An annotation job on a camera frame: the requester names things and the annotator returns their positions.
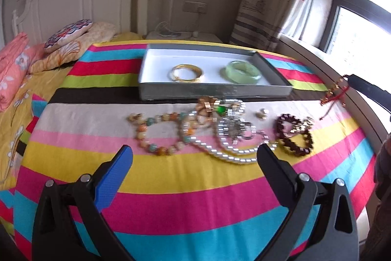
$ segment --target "gray box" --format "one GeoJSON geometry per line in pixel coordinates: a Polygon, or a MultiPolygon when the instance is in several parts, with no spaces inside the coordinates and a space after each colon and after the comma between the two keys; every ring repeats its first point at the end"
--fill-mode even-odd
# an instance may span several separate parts
{"type": "Polygon", "coordinates": [[[197,99],[201,96],[225,98],[286,97],[292,85],[257,51],[219,45],[150,44],[138,78],[142,100],[197,99]],[[255,85],[235,84],[224,76],[232,60],[248,61],[262,78],[255,85]],[[199,83],[174,82],[171,70],[178,64],[193,64],[204,72],[199,83]]]}

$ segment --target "dark red beaded bracelet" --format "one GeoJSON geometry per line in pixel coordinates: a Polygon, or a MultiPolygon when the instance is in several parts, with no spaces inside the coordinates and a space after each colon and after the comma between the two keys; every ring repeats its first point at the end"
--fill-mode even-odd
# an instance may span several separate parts
{"type": "Polygon", "coordinates": [[[307,147],[302,148],[298,146],[295,142],[293,142],[289,137],[288,134],[283,131],[284,129],[284,122],[292,123],[293,125],[304,125],[304,122],[299,120],[298,118],[294,117],[290,114],[281,114],[276,121],[276,132],[277,137],[281,140],[282,144],[288,148],[291,152],[295,153],[299,156],[305,156],[311,153],[313,150],[313,140],[311,133],[309,132],[308,128],[305,130],[300,130],[299,132],[303,135],[305,143],[307,147]]]}

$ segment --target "wall outlet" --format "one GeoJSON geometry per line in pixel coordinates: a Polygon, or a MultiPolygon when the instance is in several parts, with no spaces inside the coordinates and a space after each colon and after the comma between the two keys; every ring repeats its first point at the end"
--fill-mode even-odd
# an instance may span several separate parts
{"type": "Polygon", "coordinates": [[[198,1],[189,1],[185,0],[183,3],[183,11],[188,11],[190,13],[206,13],[206,10],[208,9],[208,4],[205,2],[198,2],[198,1]]]}

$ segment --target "headboard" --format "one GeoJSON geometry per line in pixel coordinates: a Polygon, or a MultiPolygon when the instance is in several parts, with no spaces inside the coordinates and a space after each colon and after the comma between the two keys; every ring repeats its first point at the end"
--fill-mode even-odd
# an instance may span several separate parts
{"type": "Polygon", "coordinates": [[[67,24],[80,19],[113,23],[118,32],[130,31],[130,16],[137,16],[137,33],[147,34],[148,0],[137,0],[137,12],[131,0],[26,0],[23,13],[13,11],[14,35],[25,32],[30,45],[44,43],[67,24]]]}

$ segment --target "jade bangle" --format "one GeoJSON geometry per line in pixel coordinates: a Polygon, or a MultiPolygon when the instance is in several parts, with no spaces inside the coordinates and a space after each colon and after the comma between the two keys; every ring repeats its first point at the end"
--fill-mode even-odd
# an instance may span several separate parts
{"type": "Polygon", "coordinates": [[[239,84],[257,84],[261,79],[261,72],[249,62],[231,61],[225,67],[226,76],[239,84]]]}

